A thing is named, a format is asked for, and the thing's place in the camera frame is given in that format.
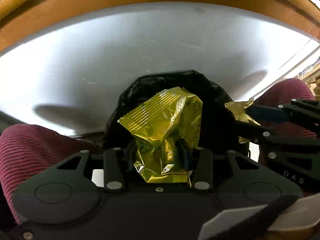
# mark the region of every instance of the foil wrapper corner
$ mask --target foil wrapper corner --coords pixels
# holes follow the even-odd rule
[[[260,125],[251,116],[245,113],[246,108],[248,108],[251,105],[253,105],[253,100],[243,101],[243,102],[228,102],[224,104],[225,108],[231,112],[234,119],[242,122],[251,122],[251,123]],[[248,143],[248,142],[250,142],[249,139],[239,136],[239,143]]]
[[[119,119],[135,138],[134,166],[146,182],[190,184],[175,144],[183,138],[191,148],[198,146],[201,113],[202,101],[176,87],[157,93]]]

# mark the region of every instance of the red knit fabric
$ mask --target red knit fabric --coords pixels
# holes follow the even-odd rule
[[[296,78],[289,78],[272,86],[261,97],[256,99],[254,104],[278,107],[280,104],[290,103],[293,98],[315,100],[310,89],[303,81]],[[275,124],[271,122],[259,123],[288,137],[316,137],[315,133],[289,122],[284,124]]]
[[[7,128],[0,137],[0,182],[14,218],[12,192],[33,175],[66,157],[81,151],[97,152],[87,142],[60,135],[38,125],[18,124]]]

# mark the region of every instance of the circular button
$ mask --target circular button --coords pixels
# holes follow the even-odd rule
[[[245,187],[244,194],[256,203],[266,204],[279,198],[281,189],[270,183],[256,182]]]
[[[47,204],[61,203],[72,195],[72,188],[65,183],[51,182],[36,189],[36,198]]]

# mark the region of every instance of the black plastic bag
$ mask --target black plastic bag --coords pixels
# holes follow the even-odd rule
[[[119,118],[156,93],[173,87],[185,88],[203,102],[199,147],[208,148],[214,154],[236,150],[247,155],[248,144],[238,142],[238,136],[233,132],[233,117],[224,107],[232,99],[222,87],[194,70],[138,78],[121,94],[118,106],[107,122],[103,149],[125,148],[133,136],[117,122]]]

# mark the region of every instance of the metal pin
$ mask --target metal pin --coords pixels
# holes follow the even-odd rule
[[[204,190],[204,189],[208,189],[210,187],[210,184],[205,181],[198,181],[195,183],[194,187],[196,189]]]
[[[269,157],[270,159],[274,159],[275,157],[277,157],[277,155],[276,155],[276,153],[274,153],[274,152],[270,152],[270,153],[268,154],[268,157]]]
[[[24,232],[22,234],[22,237],[25,240],[32,240],[33,239],[33,234],[31,232]]]
[[[111,181],[111,182],[108,182],[106,186],[109,189],[121,189],[122,183],[119,181]]]

